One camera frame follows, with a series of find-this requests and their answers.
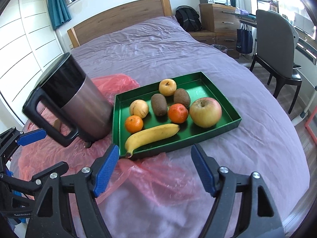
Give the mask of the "steel black electric kettle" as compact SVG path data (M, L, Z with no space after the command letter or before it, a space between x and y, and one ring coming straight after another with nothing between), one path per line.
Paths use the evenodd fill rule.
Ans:
M68 135L61 134L37 111L39 103L43 103L68 126ZM43 72L27 97L22 112L63 147L80 138L89 148L105 138L112 128L113 105L70 53L58 57Z

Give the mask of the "large red-green apple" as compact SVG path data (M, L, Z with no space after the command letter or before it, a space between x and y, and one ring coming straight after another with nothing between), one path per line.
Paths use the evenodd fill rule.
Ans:
M219 102L210 97L195 100L190 106L190 117L199 127L210 128L216 125L222 116Z

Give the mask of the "yellow banana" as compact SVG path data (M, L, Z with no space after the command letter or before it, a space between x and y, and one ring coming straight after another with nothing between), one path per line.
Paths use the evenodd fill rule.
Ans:
M125 157L131 158L139 147L170 138L176 135L179 130L180 126L177 124L164 124L134 133L125 142Z

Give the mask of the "orange mandarin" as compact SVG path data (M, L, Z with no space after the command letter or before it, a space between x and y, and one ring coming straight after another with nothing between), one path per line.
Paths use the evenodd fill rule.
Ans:
M188 110L183 104L177 103L169 107L168 117L172 123L182 124L187 120L188 115Z
M131 115L125 120L125 128L130 134L134 134L143 129L143 120L138 115Z

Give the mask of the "green tray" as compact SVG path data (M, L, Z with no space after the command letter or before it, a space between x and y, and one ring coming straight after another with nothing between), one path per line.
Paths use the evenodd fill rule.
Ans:
M217 100L222 107L221 119L211 128L201 128L188 117L185 123L180 124L180 131L175 136L136 149L131 160L155 156L162 152L176 151L214 138L239 126L241 116L224 94L203 72L178 76L174 78L174 81L177 87L183 88L189 93L192 102L202 97L211 97ZM115 96L112 142L119 147L119 158L125 157L125 142L130 136L124 125L126 118L130 116L130 104L136 99L142 99L150 104L152 95L159 92L158 88L159 83L155 82Z

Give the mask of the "round yellow scarred fruit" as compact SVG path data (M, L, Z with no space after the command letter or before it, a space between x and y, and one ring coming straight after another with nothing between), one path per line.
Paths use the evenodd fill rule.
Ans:
M130 104L130 115L137 115L141 119L145 118L149 113L149 106L146 101L137 99Z

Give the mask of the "small yellow apple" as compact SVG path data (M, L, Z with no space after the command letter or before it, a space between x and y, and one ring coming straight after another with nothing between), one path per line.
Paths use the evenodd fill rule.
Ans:
M177 89L177 84L173 79L164 79L159 83L158 88L162 95L172 96Z

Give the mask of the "large brown kiwi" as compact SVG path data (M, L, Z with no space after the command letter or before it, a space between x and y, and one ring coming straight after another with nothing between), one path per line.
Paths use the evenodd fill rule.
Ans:
M59 119L56 119L53 123L53 127L58 131L61 132L62 122Z

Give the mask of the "grey purple bedspread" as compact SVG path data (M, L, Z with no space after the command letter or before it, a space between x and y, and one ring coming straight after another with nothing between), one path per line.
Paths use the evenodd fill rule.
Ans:
M203 72L225 95L242 120L229 132L201 143L216 161L239 174L258 171L282 220L309 188L310 174L296 129L278 101L246 67L223 52L194 40L172 17L158 17L100 36L72 51L90 78L110 75L108 95L171 77ZM150 177L172 184L182 181L192 196L173 202L166 193L146 195L137 188L141 168L128 162L119 187L102 195L98 206L113 237L197 237L214 199L204 191L185 147L165 153L155 169L153 157L143 165Z

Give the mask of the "teal curtain left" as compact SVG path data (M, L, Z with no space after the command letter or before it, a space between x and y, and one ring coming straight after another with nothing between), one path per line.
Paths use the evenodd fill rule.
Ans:
M65 0L47 0L47 3L54 31L72 19Z

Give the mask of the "mesh waste bin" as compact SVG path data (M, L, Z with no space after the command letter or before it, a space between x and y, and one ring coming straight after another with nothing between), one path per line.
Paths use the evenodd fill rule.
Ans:
M213 47L213 48L215 48L215 49L217 49L217 50L219 50L219 51L221 51L221 52L223 52L225 54L228 51L228 48L226 46L224 46L224 45L212 44L211 47Z

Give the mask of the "navy tote bag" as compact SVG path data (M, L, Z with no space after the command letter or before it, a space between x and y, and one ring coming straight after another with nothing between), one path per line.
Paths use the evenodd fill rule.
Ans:
M250 54L253 51L253 36L247 24L242 24L240 29L237 29L236 50L240 54Z

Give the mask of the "grey office chair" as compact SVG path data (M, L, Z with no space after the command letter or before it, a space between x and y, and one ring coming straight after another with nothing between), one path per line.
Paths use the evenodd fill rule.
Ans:
M278 97L283 86L296 87L288 110L288 113L291 113L303 82L299 71L294 67L294 51L299 35L288 20L272 10L256 11L256 31L257 50L250 71L257 62L270 73L268 83L273 77L276 79L273 93L275 98Z

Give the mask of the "wooden drawer cabinet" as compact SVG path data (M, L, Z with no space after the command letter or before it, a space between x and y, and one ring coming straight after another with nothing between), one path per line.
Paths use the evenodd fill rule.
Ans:
M207 45L223 45L228 48L228 56L239 58L236 42L237 29L241 24L234 15L236 8L221 4L200 4L199 10L202 30L190 32L191 37Z

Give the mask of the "wooden headboard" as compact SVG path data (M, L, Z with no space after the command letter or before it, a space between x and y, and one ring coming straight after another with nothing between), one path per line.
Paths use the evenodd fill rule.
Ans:
M138 0L103 11L68 29L74 48L156 17L172 16L170 0Z

